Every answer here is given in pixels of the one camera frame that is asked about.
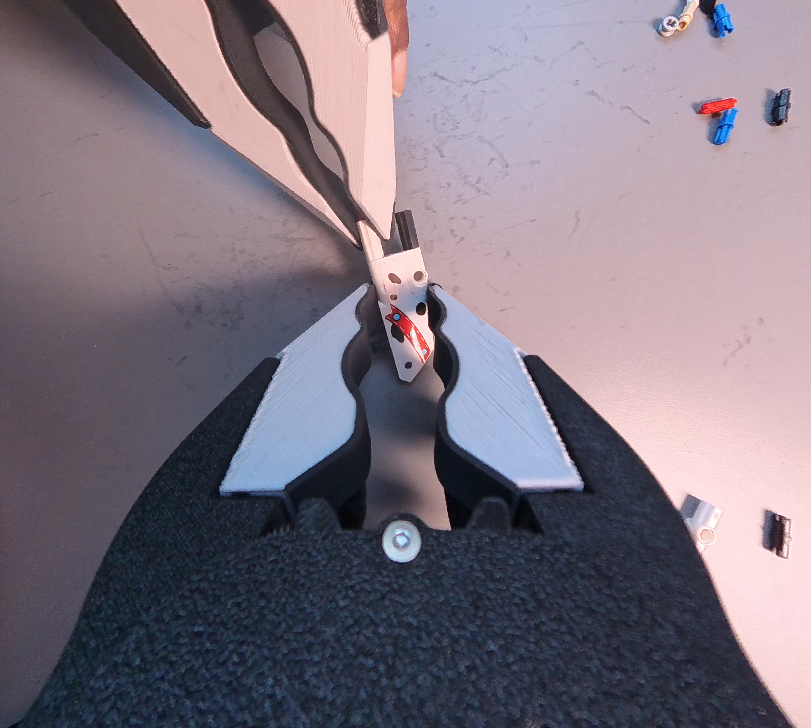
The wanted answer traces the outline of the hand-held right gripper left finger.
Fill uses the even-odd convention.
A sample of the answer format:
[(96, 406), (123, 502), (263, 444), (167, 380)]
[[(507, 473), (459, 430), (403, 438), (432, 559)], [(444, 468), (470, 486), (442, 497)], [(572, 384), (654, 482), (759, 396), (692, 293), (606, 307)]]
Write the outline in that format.
[(344, 528), (362, 527), (370, 434), (359, 386), (376, 315), (376, 291), (362, 285), (278, 354), (221, 496), (278, 497), (291, 516), (323, 498)]

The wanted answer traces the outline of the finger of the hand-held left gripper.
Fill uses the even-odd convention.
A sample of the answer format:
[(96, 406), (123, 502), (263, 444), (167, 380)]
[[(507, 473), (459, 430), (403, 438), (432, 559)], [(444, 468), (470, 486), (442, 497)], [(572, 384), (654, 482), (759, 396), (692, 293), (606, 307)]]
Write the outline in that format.
[(238, 84), (205, 0), (114, 1), (204, 115), (212, 133), (358, 246), (353, 214), (346, 214), (345, 208), (337, 214), (319, 194), (284, 135)]
[(352, 199), (388, 239), (397, 181), (388, 33), (372, 38), (357, 0), (267, 1), (299, 46), (314, 118), (343, 155)]

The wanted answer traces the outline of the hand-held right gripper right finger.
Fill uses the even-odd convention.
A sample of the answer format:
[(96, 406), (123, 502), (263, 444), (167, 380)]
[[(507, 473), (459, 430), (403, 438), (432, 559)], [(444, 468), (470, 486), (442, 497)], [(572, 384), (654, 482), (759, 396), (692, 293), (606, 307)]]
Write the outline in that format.
[(514, 518), (528, 494), (582, 492), (522, 349), (438, 285), (428, 300), (433, 367), (444, 385), (435, 470), (451, 527), (464, 528), (483, 499), (503, 500)]

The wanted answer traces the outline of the white spotted lego panel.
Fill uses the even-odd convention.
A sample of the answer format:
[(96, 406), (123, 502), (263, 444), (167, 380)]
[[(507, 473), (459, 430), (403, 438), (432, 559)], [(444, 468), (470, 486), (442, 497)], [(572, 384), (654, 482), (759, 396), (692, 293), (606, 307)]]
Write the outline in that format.
[(412, 248), (370, 260), (369, 267), (398, 377), (410, 382), (435, 347), (421, 250)]

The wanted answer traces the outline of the short black lego connector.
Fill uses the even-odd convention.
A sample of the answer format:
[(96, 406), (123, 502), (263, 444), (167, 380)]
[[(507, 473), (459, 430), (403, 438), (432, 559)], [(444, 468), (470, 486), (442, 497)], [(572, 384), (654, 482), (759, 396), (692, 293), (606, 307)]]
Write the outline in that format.
[(412, 211), (410, 209), (406, 209), (395, 212), (393, 217), (399, 240), (397, 254), (418, 249), (420, 245)]

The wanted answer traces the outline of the person's left hand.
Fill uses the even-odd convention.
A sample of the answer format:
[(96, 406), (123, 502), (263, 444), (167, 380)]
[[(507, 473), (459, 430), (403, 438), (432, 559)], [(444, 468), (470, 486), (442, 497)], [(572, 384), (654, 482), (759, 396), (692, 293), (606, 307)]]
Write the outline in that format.
[(392, 94), (402, 95), (407, 75), (410, 40), (407, 0), (382, 0), (389, 27), (392, 60)]

